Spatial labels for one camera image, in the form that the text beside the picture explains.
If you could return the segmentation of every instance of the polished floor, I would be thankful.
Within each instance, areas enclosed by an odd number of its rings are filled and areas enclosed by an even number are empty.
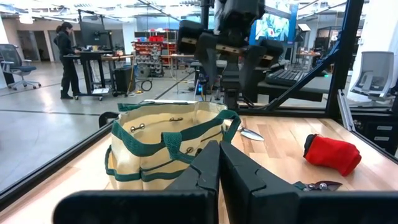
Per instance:
[[[194,85],[193,75],[178,71],[181,82],[175,86],[175,79],[166,71],[165,77],[154,78],[151,91],[141,95],[117,98],[108,95],[102,101],[89,96],[60,100],[62,65],[38,63],[35,66],[37,70],[26,79],[41,82],[42,88],[0,89],[0,191],[97,131],[98,116],[106,111],[117,111],[117,103],[139,103],[155,98],[194,99],[193,92],[188,90]],[[76,69],[80,89],[85,92],[81,66],[77,65]],[[324,108],[326,100],[327,95],[318,103],[289,99],[283,106]],[[267,101],[268,96],[259,96],[259,102]]]

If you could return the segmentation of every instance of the canvas tool bag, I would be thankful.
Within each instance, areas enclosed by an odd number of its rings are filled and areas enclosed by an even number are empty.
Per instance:
[[[119,104],[105,168],[114,189],[163,190],[209,141],[231,142],[240,118],[210,102]],[[224,120],[232,120],[229,128]]]

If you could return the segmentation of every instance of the floor line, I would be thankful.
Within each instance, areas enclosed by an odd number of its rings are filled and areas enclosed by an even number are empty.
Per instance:
[[[41,89],[41,88],[46,88],[46,87],[55,86],[55,85],[61,85],[61,83],[49,84],[49,85],[42,86],[42,87],[36,88],[36,89],[33,89],[33,88],[32,88],[32,89],[29,89],[29,90],[22,90],[22,91],[17,91],[17,92],[13,92],[13,93],[7,93],[7,94],[4,94],[4,95],[0,95],[0,97],[2,97],[2,96],[8,96],[8,95],[13,95],[13,94],[17,94],[17,93],[23,93],[23,92],[26,92],[26,91],[38,90],[38,89]]]
[[[184,79],[188,78],[191,74],[188,74],[186,77],[183,77],[181,80],[179,80],[177,83],[174,83],[170,88],[166,89],[163,93],[161,93],[159,96],[156,96],[154,100],[160,99],[163,95],[165,95],[168,91],[170,91],[172,88],[177,86],[180,82],[184,81]]]
[[[100,116],[100,114],[50,112],[50,111],[7,110],[7,109],[0,109],[0,111],[4,111],[4,112],[22,112],[22,113],[43,113],[43,114],[67,114],[67,115],[83,115],[83,116]]]

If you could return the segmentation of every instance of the red cloth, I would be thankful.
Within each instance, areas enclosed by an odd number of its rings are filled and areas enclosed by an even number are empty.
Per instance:
[[[334,168],[342,176],[350,174],[362,159],[355,145],[312,134],[307,137],[304,158],[313,165]]]

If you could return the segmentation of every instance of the white chair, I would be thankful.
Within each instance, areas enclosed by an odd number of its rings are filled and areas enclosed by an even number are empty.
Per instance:
[[[377,106],[377,101],[391,100],[388,92],[393,69],[393,52],[362,52],[361,71],[351,92],[367,96],[371,101],[350,106]]]
[[[3,72],[21,76],[20,81],[9,84],[8,88],[17,90],[17,86],[19,85],[23,85],[24,87],[32,85],[35,89],[36,85],[41,87],[39,82],[27,81],[24,79],[24,76],[29,75],[31,71],[36,70],[36,67],[30,65],[31,60],[21,60],[15,45],[0,44],[0,54],[3,59],[1,62]]]

